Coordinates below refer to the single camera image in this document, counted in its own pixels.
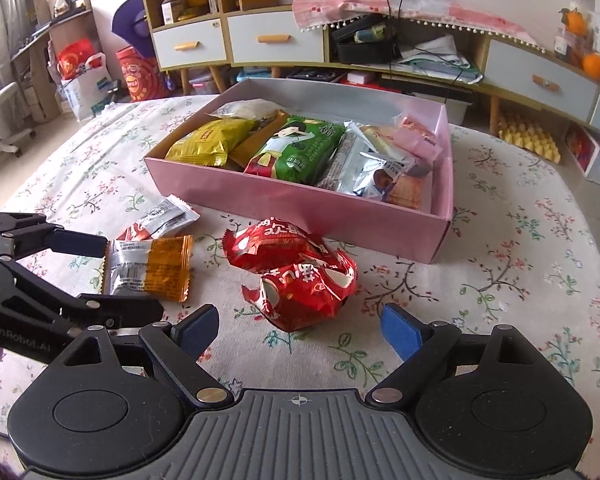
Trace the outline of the amber orange snack packet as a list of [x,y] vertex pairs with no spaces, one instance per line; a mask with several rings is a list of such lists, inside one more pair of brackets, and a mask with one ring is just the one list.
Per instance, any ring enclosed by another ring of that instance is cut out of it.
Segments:
[[102,292],[147,294],[160,300],[188,299],[194,240],[191,235],[158,240],[112,240],[104,260]]

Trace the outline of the orange white snack packet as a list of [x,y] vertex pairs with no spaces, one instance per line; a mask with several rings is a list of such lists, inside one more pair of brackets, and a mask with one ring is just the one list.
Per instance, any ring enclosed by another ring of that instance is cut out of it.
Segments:
[[199,218],[200,214],[188,203],[174,195],[169,195],[146,212],[140,220],[125,229],[117,240],[138,242],[172,237],[191,226]]

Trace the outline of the red candy packet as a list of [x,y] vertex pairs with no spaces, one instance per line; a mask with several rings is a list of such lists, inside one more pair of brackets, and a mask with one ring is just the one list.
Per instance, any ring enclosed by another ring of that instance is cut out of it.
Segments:
[[242,286],[242,296],[285,333],[336,318],[356,291],[358,266],[341,250],[334,257],[333,262],[309,260],[274,269],[261,276],[257,288]]
[[241,231],[226,230],[222,248],[232,266],[257,274],[291,264],[335,261],[321,237],[275,217]]

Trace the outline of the yellow snack bag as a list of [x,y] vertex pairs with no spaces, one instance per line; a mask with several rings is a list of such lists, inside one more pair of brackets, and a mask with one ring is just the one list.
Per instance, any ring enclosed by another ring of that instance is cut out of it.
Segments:
[[228,155],[259,125],[257,120],[219,118],[207,122],[176,141],[164,156],[170,162],[222,167]]

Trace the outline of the silver foil snack packet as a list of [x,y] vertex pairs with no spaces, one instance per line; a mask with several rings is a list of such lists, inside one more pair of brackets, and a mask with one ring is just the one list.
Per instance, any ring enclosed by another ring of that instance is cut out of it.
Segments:
[[360,138],[352,146],[336,177],[335,191],[341,194],[384,200],[398,177],[407,176],[419,159],[406,154],[398,159],[381,155]]

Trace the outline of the gold snack bar packet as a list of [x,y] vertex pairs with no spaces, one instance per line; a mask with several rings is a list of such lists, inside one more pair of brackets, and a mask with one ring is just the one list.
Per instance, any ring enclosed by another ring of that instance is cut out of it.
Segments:
[[245,169],[250,160],[262,148],[268,139],[271,139],[274,134],[283,128],[288,118],[288,114],[279,110],[277,115],[266,124],[260,126],[258,130],[250,133],[250,136],[237,145],[233,151],[228,154],[228,159],[238,167]]

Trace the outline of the pink snack packet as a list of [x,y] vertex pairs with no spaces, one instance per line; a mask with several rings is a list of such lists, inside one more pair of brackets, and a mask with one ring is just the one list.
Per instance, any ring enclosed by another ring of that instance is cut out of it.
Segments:
[[442,153],[434,133],[412,114],[402,113],[394,119],[393,143],[432,164]]

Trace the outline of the green cartoon snack bag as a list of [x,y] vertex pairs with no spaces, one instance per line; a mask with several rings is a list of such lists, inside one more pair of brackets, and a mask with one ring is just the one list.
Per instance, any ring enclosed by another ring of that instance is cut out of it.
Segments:
[[314,185],[345,133],[340,122],[291,115],[251,157],[244,173]]

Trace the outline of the pink cardboard box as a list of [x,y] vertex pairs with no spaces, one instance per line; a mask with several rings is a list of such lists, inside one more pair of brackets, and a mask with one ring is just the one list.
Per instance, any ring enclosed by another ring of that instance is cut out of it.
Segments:
[[[168,151],[221,113],[271,103],[221,166]],[[454,176],[444,105],[364,87],[246,79],[182,122],[145,157],[158,190],[195,205],[300,228],[430,263],[451,231]]]

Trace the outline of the floral tablecloth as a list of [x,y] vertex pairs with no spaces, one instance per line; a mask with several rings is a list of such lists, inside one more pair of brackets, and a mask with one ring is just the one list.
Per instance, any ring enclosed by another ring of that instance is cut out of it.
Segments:
[[[158,203],[145,155],[204,104],[202,96],[120,104],[72,126],[30,177],[0,179],[0,211],[118,236]],[[344,244],[358,266],[356,293],[336,318],[287,334],[242,298],[258,278],[224,257],[224,233],[245,229],[247,219],[205,209],[193,227],[188,301],[168,304],[166,318],[218,308],[219,336],[200,364],[233,392],[376,386],[399,365],[379,328],[389,302],[466,333],[516,326],[590,407],[594,429],[579,468],[600,479],[600,245],[549,164],[481,132],[450,133],[454,206],[434,263]]]

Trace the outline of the white shopping bag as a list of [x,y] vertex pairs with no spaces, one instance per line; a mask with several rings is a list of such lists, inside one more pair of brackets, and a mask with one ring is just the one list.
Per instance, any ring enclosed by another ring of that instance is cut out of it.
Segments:
[[110,102],[112,89],[106,55],[96,51],[88,38],[69,44],[57,57],[61,90],[79,122],[101,112]]

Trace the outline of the wooden cabinet with drawers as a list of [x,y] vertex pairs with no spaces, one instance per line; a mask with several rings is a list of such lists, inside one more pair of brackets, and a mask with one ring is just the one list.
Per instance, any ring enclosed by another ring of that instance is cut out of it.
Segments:
[[477,92],[548,110],[600,133],[600,58],[577,38],[543,48],[505,18],[451,0],[142,0],[162,70],[221,66],[366,70],[382,88]]

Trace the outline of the white patterned box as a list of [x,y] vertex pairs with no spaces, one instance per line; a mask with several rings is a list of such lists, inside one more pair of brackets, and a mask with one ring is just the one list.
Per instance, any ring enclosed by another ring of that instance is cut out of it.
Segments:
[[565,142],[583,177],[600,185],[600,135],[572,122]]

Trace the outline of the orange fruit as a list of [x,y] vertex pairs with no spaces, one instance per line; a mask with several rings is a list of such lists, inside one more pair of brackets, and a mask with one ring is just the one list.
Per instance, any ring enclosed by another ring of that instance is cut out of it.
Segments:
[[588,24],[586,24],[585,18],[578,9],[562,8],[560,14],[562,14],[562,24],[564,24],[567,32],[577,37],[586,37]]
[[582,56],[582,70],[592,79],[600,81],[600,54],[590,52]]

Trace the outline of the pink cloth on cabinet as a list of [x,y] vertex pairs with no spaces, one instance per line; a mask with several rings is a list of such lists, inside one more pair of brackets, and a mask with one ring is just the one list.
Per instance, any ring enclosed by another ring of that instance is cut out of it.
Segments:
[[449,0],[292,0],[291,10],[297,26],[302,30],[341,25],[364,15],[378,14],[434,26],[472,30],[506,38],[535,50],[541,47],[521,26]]

